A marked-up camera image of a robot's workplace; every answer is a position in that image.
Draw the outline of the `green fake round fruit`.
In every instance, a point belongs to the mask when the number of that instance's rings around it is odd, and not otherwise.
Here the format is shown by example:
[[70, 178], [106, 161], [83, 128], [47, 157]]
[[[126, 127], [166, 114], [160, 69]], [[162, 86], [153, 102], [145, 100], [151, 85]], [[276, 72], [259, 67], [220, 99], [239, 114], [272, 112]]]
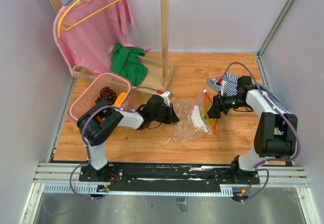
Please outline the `green fake round fruit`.
[[215, 123], [217, 121], [216, 118], [212, 118], [210, 115], [209, 115], [209, 110], [210, 110], [211, 106], [207, 106], [207, 110], [205, 111], [204, 109], [201, 109], [200, 111], [200, 116], [202, 118], [202, 120], [204, 122], [208, 122], [210, 121], [211, 123]]

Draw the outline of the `orange yellow fake mango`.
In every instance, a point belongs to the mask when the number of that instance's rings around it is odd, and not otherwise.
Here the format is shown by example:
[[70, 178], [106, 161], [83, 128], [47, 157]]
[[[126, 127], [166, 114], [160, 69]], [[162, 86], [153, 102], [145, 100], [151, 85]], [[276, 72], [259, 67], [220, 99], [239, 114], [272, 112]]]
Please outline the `orange yellow fake mango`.
[[126, 96], [127, 96], [127, 93], [126, 93], [126, 92], [122, 92], [122, 93], [120, 93], [120, 94], [117, 96], [117, 98], [116, 98], [116, 100], [115, 100], [115, 102], [114, 102], [114, 105], [120, 107], [120, 106], [123, 104], [124, 99], [125, 99]]

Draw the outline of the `dark purple fake grapes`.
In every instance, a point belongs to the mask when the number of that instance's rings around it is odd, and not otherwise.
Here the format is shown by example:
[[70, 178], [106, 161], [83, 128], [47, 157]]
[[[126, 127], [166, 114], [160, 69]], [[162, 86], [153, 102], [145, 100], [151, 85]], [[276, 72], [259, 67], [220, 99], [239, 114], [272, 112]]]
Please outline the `dark purple fake grapes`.
[[111, 89], [110, 87], [106, 86], [103, 87], [100, 91], [100, 95], [97, 97], [95, 103], [99, 103], [101, 100], [105, 99], [108, 101], [109, 104], [114, 104], [115, 100], [117, 98], [116, 92]]

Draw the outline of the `clear zip top bag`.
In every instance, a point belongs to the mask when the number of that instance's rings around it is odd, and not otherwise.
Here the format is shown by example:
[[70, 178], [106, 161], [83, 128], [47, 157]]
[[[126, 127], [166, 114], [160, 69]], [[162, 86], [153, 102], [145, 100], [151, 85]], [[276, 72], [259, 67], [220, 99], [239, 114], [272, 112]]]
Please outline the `clear zip top bag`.
[[203, 89], [195, 101], [181, 100], [174, 105], [174, 111], [179, 118], [172, 131], [174, 142], [197, 140], [207, 135], [215, 135], [217, 119], [208, 116], [212, 106], [212, 98]]

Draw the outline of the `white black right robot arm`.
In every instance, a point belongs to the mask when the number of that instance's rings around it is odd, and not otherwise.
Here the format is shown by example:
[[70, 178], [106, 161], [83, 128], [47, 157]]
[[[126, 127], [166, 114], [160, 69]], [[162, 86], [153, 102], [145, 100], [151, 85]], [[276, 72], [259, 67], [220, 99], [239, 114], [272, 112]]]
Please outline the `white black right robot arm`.
[[268, 160], [290, 158], [296, 149], [298, 119], [283, 106], [275, 104], [265, 88], [253, 82], [250, 76], [224, 77], [207, 80], [216, 90], [211, 107], [207, 110], [209, 119], [219, 119], [230, 110], [250, 108], [259, 117], [253, 147], [245, 154], [236, 156], [226, 171], [230, 179], [240, 184], [248, 173]]

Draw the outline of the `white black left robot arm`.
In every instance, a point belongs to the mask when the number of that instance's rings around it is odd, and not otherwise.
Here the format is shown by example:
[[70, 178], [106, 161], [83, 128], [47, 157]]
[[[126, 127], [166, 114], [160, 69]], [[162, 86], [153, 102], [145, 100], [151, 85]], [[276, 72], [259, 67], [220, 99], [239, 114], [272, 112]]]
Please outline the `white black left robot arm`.
[[95, 180], [101, 182], [108, 177], [105, 142], [117, 127], [143, 130], [149, 128], [153, 121], [160, 124], [180, 121], [170, 102], [172, 96], [172, 91], [152, 95], [146, 104], [136, 110], [113, 106], [103, 99], [79, 118], [76, 126], [85, 143], [88, 164], [92, 167], [91, 176]]

